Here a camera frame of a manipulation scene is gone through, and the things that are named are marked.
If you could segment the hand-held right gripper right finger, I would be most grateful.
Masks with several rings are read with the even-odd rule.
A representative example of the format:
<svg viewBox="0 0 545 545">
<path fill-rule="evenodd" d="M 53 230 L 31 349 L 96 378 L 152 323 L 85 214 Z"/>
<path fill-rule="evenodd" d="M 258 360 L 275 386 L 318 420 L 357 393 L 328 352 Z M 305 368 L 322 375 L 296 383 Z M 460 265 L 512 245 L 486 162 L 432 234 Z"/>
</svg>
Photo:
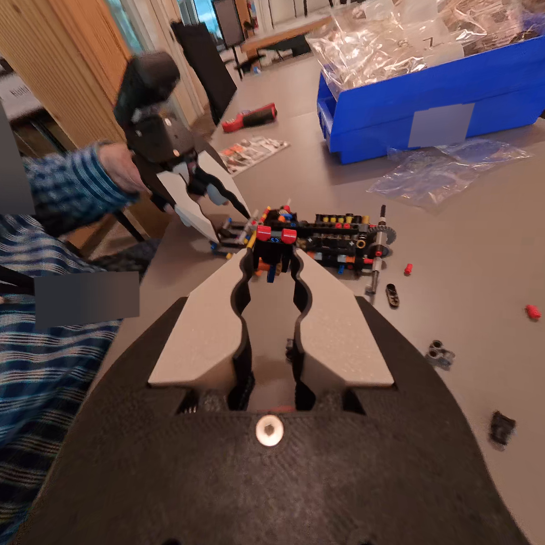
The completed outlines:
<svg viewBox="0 0 545 545">
<path fill-rule="evenodd" d="M 394 378 L 354 293 L 300 249 L 292 278 L 296 409 L 311 410 L 329 392 L 391 388 Z"/>
</svg>

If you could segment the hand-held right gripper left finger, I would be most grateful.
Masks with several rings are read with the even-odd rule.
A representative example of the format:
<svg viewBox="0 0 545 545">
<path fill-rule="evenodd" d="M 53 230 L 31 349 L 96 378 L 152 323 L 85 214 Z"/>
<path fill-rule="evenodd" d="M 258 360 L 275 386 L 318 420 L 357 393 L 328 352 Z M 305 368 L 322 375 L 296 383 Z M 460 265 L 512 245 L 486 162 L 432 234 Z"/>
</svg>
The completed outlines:
<svg viewBox="0 0 545 545">
<path fill-rule="evenodd" d="M 230 410 L 247 410 L 255 376 L 242 313 L 251 301 L 253 266 L 252 250 L 242 249 L 189 294 L 149 386 L 215 391 Z"/>
</svg>

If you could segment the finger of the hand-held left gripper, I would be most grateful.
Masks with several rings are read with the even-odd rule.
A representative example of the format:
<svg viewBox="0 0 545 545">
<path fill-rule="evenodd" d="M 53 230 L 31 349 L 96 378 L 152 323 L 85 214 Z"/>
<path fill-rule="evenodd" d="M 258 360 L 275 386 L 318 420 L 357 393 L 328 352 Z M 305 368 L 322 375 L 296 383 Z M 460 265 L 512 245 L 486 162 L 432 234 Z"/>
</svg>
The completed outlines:
<svg viewBox="0 0 545 545">
<path fill-rule="evenodd" d="M 222 194 L 208 175 L 203 178 L 196 165 L 177 165 L 173 170 L 163 169 L 157 176 L 172 198 L 174 204 L 171 207 L 183 224 L 194 227 L 209 242 L 218 243 L 216 229 L 198 203 L 201 197 L 207 196 L 214 204 L 222 205 Z"/>
<path fill-rule="evenodd" d="M 230 200 L 230 198 L 222 196 L 215 187 L 209 185 L 207 188 L 209 200 L 217 206 L 231 204 L 241 215 L 249 219 L 251 217 L 250 210 L 232 175 L 225 168 L 221 159 L 216 159 L 215 156 L 204 150 L 198 154 L 198 164 L 205 173 L 216 177 L 222 183 L 224 189 L 234 196 L 234 200 Z"/>
</svg>

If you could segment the black lego gear assembly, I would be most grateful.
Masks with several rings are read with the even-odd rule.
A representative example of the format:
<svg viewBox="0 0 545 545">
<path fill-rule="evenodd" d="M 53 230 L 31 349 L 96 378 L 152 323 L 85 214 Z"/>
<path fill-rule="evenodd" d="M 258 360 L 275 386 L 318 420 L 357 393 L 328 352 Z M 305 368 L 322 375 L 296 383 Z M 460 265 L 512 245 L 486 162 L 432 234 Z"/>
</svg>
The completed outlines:
<svg viewBox="0 0 545 545">
<path fill-rule="evenodd" d="M 252 247 L 254 270 L 256 271 L 260 260 L 270 264 L 267 282 L 274 283 L 276 276 L 289 269 L 296 240 L 297 231 L 294 229 L 284 228 L 278 231 L 272 230 L 270 226 L 258 226 Z"/>
</svg>

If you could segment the person's left forearm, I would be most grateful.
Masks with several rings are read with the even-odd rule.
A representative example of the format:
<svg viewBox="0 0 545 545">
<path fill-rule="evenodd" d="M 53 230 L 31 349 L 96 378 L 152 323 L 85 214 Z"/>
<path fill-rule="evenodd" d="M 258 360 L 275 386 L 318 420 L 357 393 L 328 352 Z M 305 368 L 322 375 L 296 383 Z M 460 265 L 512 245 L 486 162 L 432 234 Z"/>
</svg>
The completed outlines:
<svg viewBox="0 0 545 545">
<path fill-rule="evenodd" d="M 35 214 L 20 216 L 20 220 L 59 236 L 138 201 L 139 193 L 127 194 L 106 174 L 97 156 L 100 144 L 107 143 L 23 159 Z"/>
</svg>

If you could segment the dark grey lego connector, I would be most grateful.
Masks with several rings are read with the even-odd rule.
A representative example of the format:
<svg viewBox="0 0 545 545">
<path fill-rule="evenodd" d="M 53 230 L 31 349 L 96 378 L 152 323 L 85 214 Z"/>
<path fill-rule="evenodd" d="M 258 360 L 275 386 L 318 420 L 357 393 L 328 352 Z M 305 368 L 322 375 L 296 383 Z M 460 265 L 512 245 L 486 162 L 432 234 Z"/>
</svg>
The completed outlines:
<svg viewBox="0 0 545 545">
<path fill-rule="evenodd" d="M 444 347 L 444 344 L 438 340 L 433 340 L 426 351 L 425 358 L 433 366 L 449 370 L 455 360 L 455 353 Z"/>
</svg>

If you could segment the small black lego connector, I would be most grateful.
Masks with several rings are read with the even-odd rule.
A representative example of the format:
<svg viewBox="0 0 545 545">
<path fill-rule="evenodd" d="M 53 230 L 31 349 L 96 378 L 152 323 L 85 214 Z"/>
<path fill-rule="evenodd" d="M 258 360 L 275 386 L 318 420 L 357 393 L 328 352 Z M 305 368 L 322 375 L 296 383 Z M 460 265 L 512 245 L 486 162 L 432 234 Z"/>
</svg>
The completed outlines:
<svg viewBox="0 0 545 545">
<path fill-rule="evenodd" d="M 489 439 L 496 445 L 507 446 L 516 428 L 516 420 L 495 411 L 489 425 Z"/>
</svg>

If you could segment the printed leaflet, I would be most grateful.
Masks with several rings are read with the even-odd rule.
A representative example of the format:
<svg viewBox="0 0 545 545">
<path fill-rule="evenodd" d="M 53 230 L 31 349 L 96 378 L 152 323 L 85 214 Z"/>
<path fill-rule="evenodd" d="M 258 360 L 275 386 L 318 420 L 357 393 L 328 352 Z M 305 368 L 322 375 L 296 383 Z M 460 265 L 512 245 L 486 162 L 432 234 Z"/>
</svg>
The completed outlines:
<svg viewBox="0 0 545 545">
<path fill-rule="evenodd" d="M 236 176 L 289 147 L 288 141 L 257 136 L 219 151 L 219 156 L 228 172 Z"/>
</svg>

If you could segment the red and black handheld tool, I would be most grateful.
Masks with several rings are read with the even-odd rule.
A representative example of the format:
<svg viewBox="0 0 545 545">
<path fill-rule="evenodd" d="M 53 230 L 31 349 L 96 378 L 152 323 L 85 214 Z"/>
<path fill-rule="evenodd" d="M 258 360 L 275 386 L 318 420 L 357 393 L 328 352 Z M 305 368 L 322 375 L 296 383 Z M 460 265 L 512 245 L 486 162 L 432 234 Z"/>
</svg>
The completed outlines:
<svg viewBox="0 0 545 545">
<path fill-rule="evenodd" d="M 235 133 L 245 128 L 273 123 L 276 118 L 276 105 L 270 103 L 256 110 L 240 112 L 236 117 L 222 122 L 221 127 L 224 133 Z"/>
</svg>

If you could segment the black standing panel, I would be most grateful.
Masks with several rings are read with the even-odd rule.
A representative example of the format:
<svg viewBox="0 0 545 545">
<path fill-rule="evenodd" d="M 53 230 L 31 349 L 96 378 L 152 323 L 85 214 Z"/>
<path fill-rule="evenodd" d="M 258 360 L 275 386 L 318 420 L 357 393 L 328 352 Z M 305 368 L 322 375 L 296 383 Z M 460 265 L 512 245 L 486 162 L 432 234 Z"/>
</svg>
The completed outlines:
<svg viewBox="0 0 545 545">
<path fill-rule="evenodd" d="M 236 93 L 236 84 L 205 24 L 174 21 L 170 26 L 187 63 L 196 73 L 207 94 L 213 122 L 218 126 Z"/>
</svg>

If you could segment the dark monitor on stand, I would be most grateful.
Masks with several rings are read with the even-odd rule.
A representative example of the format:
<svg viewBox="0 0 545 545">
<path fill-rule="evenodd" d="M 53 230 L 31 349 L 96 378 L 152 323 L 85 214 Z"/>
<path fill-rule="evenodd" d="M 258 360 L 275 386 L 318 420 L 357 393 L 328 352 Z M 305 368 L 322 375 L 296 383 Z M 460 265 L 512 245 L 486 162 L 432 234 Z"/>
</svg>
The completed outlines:
<svg viewBox="0 0 545 545">
<path fill-rule="evenodd" d="M 242 80 L 243 71 L 235 48 L 245 41 L 245 36 L 236 3 L 235 1 L 213 1 L 213 8 L 223 41 L 226 48 L 231 49 L 234 54 L 235 67 Z"/>
</svg>

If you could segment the person's plaid shirt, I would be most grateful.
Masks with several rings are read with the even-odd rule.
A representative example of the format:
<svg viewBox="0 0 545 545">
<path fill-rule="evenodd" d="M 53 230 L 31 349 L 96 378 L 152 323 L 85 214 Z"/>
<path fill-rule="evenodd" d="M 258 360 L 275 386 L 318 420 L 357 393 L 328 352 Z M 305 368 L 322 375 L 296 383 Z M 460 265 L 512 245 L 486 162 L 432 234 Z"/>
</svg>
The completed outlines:
<svg viewBox="0 0 545 545">
<path fill-rule="evenodd" d="M 99 271 L 145 273 L 160 240 L 87 263 L 30 216 L 1 217 L 1 266 L 31 277 Z M 1 304 L 1 544 L 43 487 L 121 320 L 35 330 L 34 298 Z"/>
</svg>

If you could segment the blue plastic bin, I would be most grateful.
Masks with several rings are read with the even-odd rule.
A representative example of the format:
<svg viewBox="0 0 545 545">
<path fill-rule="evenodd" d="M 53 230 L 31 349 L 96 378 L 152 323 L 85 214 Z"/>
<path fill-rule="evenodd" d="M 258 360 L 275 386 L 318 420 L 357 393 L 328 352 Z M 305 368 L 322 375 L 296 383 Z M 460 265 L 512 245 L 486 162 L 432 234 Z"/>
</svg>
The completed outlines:
<svg viewBox="0 0 545 545">
<path fill-rule="evenodd" d="M 342 91 L 321 74 L 317 113 L 341 164 L 534 124 L 544 110 L 544 36 Z"/>
</svg>

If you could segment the clear plastic bag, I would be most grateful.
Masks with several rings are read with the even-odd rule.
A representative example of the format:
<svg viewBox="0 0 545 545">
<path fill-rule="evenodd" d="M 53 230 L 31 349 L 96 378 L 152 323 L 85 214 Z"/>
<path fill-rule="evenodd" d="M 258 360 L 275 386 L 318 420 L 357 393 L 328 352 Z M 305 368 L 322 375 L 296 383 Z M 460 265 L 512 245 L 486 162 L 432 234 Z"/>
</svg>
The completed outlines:
<svg viewBox="0 0 545 545">
<path fill-rule="evenodd" d="M 466 190 L 481 174 L 532 158 L 533 154 L 507 142 L 473 137 L 458 144 L 415 150 L 389 148 L 387 157 L 397 165 L 367 192 L 435 210 Z"/>
</svg>

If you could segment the pile of clear plastic bags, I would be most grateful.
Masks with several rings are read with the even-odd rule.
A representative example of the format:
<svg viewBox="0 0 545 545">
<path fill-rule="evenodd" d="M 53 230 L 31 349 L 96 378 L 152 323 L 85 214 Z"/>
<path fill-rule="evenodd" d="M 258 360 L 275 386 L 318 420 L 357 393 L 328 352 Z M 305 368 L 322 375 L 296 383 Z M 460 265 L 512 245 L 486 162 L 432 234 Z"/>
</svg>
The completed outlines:
<svg viewBox="0 0 545 545">
<path fill-rule="evenodd" d="M 364 1 L 306 36 L 335 95 L 544 36 L 544 1 Z"/>
</svg>

